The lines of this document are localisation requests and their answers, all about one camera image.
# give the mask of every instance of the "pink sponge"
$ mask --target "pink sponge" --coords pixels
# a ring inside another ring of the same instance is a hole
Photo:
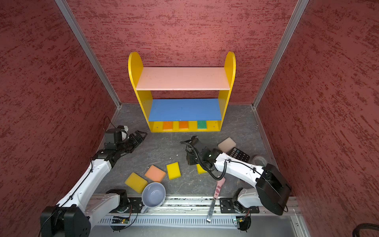
[[[155,166],[151,166],[149,170],[145,174],[146,177],[151,179],[154,182],[162,182],[163,178],[166,176],[166,172],[163,170],[158,169]]]

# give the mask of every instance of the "shelf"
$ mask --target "shelf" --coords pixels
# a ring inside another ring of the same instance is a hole
[[[220,121],[218,99],[153,99],[149,122]]]
[[[144,67],[137,91],[229,90],[223,67]]]
[[[218,132],[220,121],[207,121],[207,129],[197,129],[197,121],[189,121],[188,129],[179,129],[179,121],[173,122],[172,130],[163,130],[163,122],[153,122],[152,132]]]

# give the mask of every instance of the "white sponge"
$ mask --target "white sponge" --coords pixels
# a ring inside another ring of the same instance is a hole
[[[237,144],[228,137],[224,141],[222,141],[220,144],[217,145],[218,149],[222,150],[222,152],[228,153],[233,147],[235,147]]]

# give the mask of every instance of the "mug handle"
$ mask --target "mug handle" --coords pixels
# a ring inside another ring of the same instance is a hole
[[[141,209],[141,214],[145,214],[145,212],[148,210],[149,208],[146,206],[146,205],[143,205],[142,209]]]

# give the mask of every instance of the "pink shelf board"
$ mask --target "pink shelf board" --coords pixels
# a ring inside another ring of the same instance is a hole
[[[144,67],[138,91],[229,90],[223,67]]]

